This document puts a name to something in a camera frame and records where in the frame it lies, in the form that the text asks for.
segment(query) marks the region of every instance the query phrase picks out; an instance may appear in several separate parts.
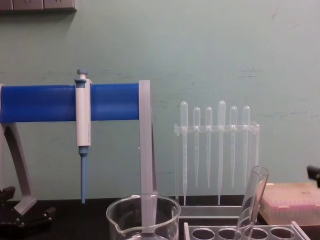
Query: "light green wall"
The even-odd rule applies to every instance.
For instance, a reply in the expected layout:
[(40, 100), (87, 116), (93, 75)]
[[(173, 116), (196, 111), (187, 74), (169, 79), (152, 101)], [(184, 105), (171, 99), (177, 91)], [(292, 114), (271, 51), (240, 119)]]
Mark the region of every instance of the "light green wall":
[[(0, 17), (0, 82), (151, 80), (158, 188), (174, 194), (174, 122), (181, 101), (248, 104), (261, 125), (260, 162), (273, 182), (320, 165), (320, 1), (76, 0), (75, 14)], [(80, 197), (75, 124), (19, 124), (39, 199)], [(140, 191), (137, 121), (94, 122), (88, 197)], [(8, 149), (4, 183), (17, 185)]]

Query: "black object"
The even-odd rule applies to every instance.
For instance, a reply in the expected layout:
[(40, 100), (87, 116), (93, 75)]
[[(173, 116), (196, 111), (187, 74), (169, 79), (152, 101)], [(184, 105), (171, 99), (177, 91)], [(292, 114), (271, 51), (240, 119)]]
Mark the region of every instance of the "black object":
[(8, 200), (15, 194), (15, 187), (0, 190), (0, 239), (22, 240), (51, 228), (56, 209), (50, 207), (40, 215), (28, 219), (11, 207)]
[(320, 168), (316, 166), (307, 166), (306, 170), (308, 172), (309, 179), (316, 180), (318, 188), (320, 188)]

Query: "glass beaker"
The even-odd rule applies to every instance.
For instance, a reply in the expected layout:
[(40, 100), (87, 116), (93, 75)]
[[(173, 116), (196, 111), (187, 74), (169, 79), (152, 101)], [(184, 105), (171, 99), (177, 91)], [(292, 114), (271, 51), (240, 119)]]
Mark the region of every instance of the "glass beaker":
[(263, 166), (252, 168), (233, 240), (251, 239), (268, 176), (269, 171)]
[(180, 205), (157, 194), (132, 195), (106, 210), (110, 240), (178, 240)]

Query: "electrical outlet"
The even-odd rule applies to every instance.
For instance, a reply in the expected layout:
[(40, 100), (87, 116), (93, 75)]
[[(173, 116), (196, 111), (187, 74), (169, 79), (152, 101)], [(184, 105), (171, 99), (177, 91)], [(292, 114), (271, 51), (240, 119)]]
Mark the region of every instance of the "electrical outlet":
[(0, 11), (12, 11), (13, 9), (12, 0), (0, 0)]
[(13, 0), (13, 10), (43, 10), (43, 0)]
[(44, 9), (69, 9), (75, 10), (75, 0), (43, 0)]

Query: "plastic dropper pipette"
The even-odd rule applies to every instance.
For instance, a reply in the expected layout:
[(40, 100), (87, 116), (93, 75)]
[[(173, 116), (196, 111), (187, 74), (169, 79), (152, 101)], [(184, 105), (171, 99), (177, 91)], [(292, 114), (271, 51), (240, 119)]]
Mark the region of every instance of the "plastic dropper pipette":
[(231, 162), (231, 172), (232, 187), (235, 186), (235, 165), (236, 165), (236, 125), (238, 124), (238, 108), (232, 106), (230, 108), (230, 126), (231, 126), (231, 149), (230, 149), (230, 162)]
[(250, 124), (250, 107), (244, 106), (242, 110), (242, 124), (245, 127), (243, 133), (243, 172), (244, 187), (247, 186), (247, 168), (248, 168), (248, 141), (249, 141), (249, 124)]
[(201, 110), (199, 107), (193, 109), (193, 127), (194, 127), (194, 176), (195, 187), (198, 187), (199, 174), (199, 127), (201, 121)]
[(219, 128), (219, 172), (218, 172), (218, 205), (220, 205), (222, 180), (224, 173), (224, 130), (226, 125), (226, 102), (220, 101), (218, 105), (218, 128)]
[(188, 103), (183, 101), (180, 105), (180, 124), (182, 129), (182, 168), (183, 168), (183, 204), (186, 205), (187, 187), (188, 187)]
[(213, 123), (212, 108), (205, 109), (205, 125), (206, 125), (206, 174), (208, 181), (208, 188), (210, 188), (210, 168), (211, 168), (211, 127)]

